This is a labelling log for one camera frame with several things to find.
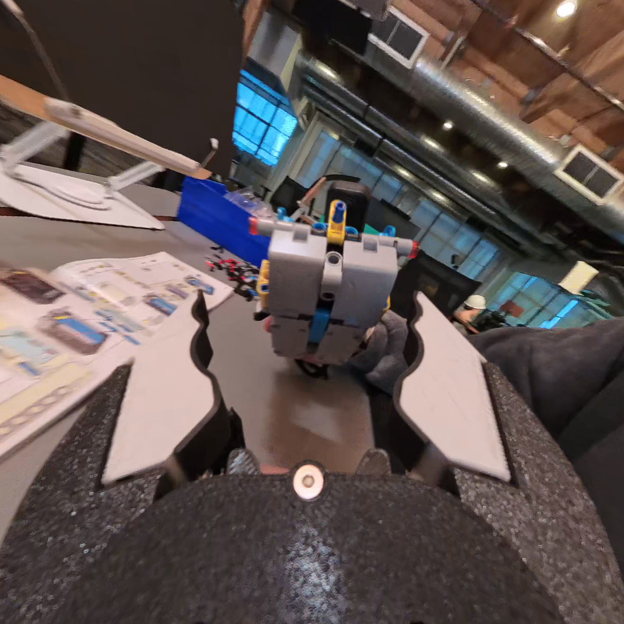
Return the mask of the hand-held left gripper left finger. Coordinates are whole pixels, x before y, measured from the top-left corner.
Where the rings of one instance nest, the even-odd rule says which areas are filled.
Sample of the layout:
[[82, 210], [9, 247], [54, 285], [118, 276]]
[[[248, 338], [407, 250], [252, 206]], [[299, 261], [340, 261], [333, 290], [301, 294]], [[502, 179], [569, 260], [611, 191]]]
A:
[[216, 471], [230, 416], [209, 370], [213, 349], [204, 292], [187, 298], [130, 367], [101, 482], [164, 472], [174, 485]]

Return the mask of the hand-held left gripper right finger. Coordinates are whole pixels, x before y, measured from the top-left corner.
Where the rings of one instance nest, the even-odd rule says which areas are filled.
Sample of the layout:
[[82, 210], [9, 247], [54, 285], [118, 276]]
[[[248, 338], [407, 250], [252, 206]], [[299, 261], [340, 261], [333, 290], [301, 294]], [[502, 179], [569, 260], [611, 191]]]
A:
[[414, 362], [394, 387], [394, 407], [425, 443], [417, 479], [438, 485], [451, 469], [502, 483], [512, 474], [484, 372], [485, 359], [425, 294], [409, 322]]

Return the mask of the grey blue toy brick model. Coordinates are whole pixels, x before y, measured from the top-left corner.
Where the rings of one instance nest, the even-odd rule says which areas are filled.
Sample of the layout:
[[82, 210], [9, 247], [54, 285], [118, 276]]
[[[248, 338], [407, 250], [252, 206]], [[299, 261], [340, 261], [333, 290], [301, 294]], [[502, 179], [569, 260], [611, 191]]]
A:
[[273, 352], [320, 365], [353, 356], [389, 309], [399, 259], [414, 258], [415, 240], [387, 227], [380, 235], [347, 226], [347, 203], [330, 202], [321, 228], [275, 218], [248, 219], [254, 236], [269, 237], [256, 281], [254, 318], [270, 320]]

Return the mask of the pile of toy brick pieces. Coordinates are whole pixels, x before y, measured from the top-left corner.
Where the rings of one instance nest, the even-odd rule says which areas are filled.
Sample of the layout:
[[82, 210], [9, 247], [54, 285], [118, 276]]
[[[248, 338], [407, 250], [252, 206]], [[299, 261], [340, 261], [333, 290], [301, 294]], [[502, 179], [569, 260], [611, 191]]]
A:
[[210, 245], [205, 257], [208, 271], [217, 277], [225, 278], [235, 294], [246, 301], [258, 299], [257, 284], [260, 269], [244, 260], [234, 258], [224, 247]]

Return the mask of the person's right forearm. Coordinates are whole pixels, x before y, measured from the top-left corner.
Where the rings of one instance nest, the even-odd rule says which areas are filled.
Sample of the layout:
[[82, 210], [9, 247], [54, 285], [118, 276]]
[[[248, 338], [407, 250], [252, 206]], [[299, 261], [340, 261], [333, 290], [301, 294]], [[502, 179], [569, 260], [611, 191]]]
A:
[[388, 310], [375, 327], [367, 331], [359, 351], [347, 364], [371, 386], [392, 396], [395, 385], [408, 368], [404, 356], [408, 334], [407, 321]]

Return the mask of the clear plastic bags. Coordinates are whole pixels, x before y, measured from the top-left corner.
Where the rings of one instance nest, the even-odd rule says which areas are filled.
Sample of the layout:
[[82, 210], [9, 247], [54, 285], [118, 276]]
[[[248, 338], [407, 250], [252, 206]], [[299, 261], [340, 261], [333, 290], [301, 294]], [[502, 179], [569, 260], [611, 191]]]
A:
[[265, 202], [253, 187], [229, 191], [224, 199], [230, 201], [237, 207], [256, 218], [274, 219], [276, 214], [272, 206]]

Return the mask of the black mesh office chair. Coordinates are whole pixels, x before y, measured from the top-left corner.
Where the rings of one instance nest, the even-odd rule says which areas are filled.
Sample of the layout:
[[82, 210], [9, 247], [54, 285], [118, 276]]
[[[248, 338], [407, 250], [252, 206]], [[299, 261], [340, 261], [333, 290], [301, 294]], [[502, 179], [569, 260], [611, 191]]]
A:
[[389, 296], [390, 310], [409, 319], [413, 312], [414, 294], [421, 292], [448, 319], [464, 301], [475, 294], [481, 282], [419, 252], [399, 269]]

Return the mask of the open instruction booklet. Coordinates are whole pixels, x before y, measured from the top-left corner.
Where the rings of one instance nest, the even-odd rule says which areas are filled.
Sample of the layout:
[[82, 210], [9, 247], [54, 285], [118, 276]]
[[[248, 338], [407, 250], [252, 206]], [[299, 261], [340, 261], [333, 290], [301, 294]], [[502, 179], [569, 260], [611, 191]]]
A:
[[165, 252], [1, 267], [1, 459], [80, 406], [199, 291], [211, 310], [233, 288]]

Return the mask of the blue plastic bin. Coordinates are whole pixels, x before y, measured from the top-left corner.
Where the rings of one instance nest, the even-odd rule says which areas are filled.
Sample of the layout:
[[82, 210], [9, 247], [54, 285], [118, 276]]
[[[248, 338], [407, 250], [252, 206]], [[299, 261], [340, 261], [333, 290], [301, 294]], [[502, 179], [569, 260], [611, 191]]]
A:
[[211, 180], [186, 177], [177, 218], [200, 235], [256, 267], [268, 258], [269, 237], [252, 235], [249, 213], [226, 199], [227, 187]]

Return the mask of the white hanging sign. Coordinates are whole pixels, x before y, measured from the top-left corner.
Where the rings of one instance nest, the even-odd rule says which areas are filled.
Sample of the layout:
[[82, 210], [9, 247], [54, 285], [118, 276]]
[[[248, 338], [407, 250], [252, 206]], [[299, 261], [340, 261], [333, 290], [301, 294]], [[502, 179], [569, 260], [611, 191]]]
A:
[[580, 295], [599, 274], [599, 270], [584, 261], [577, 261], [557, 286], [572, 295]]

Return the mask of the white book stand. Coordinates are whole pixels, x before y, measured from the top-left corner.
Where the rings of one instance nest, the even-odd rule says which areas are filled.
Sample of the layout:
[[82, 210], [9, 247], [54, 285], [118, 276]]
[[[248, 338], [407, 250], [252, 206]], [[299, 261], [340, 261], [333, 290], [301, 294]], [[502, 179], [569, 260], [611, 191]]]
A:
[[[122, 190], [166, 170], [228, 173], [244, 32], [233, 1], [2, 1], [1, 103], [38, 123], [1, 145], [1, 202], [163, 229]], [[71, 134], [138, 163], [102, 182], [27, 164]]]

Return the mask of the silver ventilation duct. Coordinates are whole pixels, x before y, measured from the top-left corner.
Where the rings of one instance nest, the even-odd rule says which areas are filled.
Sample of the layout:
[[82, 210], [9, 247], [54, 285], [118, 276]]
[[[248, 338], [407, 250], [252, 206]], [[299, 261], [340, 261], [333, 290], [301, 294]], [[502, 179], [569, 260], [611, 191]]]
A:
[[623, 214], [622, 1], [286, 1], [307, 82], [510, 210]]

